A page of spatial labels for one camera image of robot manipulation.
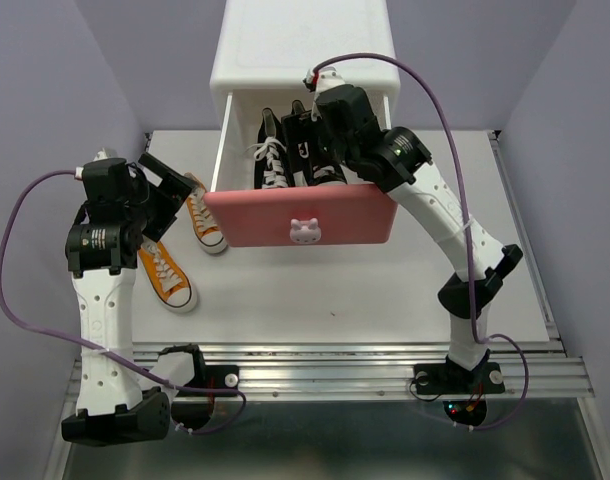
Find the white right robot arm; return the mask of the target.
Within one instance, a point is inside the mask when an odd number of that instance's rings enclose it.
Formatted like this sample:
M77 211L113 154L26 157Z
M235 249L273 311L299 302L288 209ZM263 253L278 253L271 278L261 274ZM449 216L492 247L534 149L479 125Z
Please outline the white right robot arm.
M480 225L464 190L449 187L417 134L381 126L364 89L332 87L317 93L311 107L295 100L281 125L298 185L327 185L348 168L409 213L452 266L437 294L450 320L448 353L439 364L416 368L417 394L503 392L500 371L490 363L488 316L523 258L521 248L502 244Z

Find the black sneaker front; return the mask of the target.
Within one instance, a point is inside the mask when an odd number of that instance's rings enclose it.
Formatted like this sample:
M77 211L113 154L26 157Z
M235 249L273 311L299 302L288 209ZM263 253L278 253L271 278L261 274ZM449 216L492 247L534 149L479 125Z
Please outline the black sneaker front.
M264 108L257 141L245 150L254 161L253 187L257 190L288 188L294 185L287 159L282 124L271 108Z

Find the black sneaker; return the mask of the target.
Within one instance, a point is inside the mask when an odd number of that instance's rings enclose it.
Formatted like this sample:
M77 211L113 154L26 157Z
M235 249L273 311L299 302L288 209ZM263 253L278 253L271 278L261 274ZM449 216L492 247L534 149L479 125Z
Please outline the black sneaker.
M305 109L303 103L300 100L298 100L298 99L296 99L296 100L294 100L292 102L292 104L291 104L291 112L292 111L307 112L307 113L310 114L310 117L311 117L311 113ZM312 118L311 118L311 122L312 122L313 131L314 131L314 133L316 135L316 132L315 132L315 129L314 129L314 122L312 121ZM326 159L326 161L329 164L328 169L330 171L330 174L329 174L330 181L328 183L323 184L323 185L343 185L343 184L346 184L347 180L346 180L346 177L344 175L344 172L343 172L342 168L338 164L336 164L332 160L330 160L329 157L327 156L327 154L323 150L322 150L322 152L323 152L324 158Z
M257 141L245 150L254 161L253 187L257 190L288 188L294 185L287 159L282 124L271 108L264 108Z

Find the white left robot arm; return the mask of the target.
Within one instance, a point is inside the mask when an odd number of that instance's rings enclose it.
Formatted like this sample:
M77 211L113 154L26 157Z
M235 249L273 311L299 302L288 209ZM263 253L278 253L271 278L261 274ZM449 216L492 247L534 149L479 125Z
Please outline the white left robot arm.
M146 241L162 238L196 183L148 153L137 162L101 156L75 177L86 200L65 253L80 314L81 386L75 413L61 423L63 439L99 447L159 440L171 428L207 434L207 428L172 418L174 397L244 395L210 387L198 346L167 348L149 370L133 362L138 252Z

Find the dark pink drawer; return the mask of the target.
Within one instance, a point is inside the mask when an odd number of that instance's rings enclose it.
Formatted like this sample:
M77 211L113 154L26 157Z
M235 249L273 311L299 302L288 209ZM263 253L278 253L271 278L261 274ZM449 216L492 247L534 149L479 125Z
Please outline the dark pink drawer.
M397 204L351 171L348 184L261 190L254 187L252 158L268 107L281 117L298 99L310 109L313 96L301 91L234 90L223 104L222 131L205 203L231 247L297 246L298 223L316 220L317 245L379 244L388 241Z

